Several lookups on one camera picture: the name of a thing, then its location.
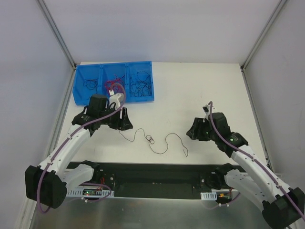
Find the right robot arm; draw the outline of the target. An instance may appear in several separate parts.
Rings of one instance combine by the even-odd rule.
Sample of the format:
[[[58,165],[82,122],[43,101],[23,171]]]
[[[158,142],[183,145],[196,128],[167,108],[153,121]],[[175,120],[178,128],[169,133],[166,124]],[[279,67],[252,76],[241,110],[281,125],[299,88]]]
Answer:
[[[236,162],[244,176],[229,163],[216,169],[217,188],[236,189],[261,211],[264,220],[273,229],[285,229],[305,217],[305,194],[300,188],[291,188],[264,165],[246,139],[231,131],[223,113],[206,112],[196,117],[187,136],[192,140],[213,141],[217,148]]]

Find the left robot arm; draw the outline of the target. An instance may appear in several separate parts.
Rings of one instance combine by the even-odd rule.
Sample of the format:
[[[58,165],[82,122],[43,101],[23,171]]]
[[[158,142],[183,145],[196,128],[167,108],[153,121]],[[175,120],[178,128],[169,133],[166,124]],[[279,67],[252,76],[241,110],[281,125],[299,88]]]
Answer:
[[[79,185],[87,182],[91,186],[103,187],[99,164],[85,160],[69,172],[66,168],[80,147],[102,125],[120,131],[133,128],[124,102],[123,93],[112,93],[110,97],[92,95],[89,104],[72,120],[64,141],[38,166],[26,169],[26,197],[36,201],[39,207],[58,208],[68,192]]]

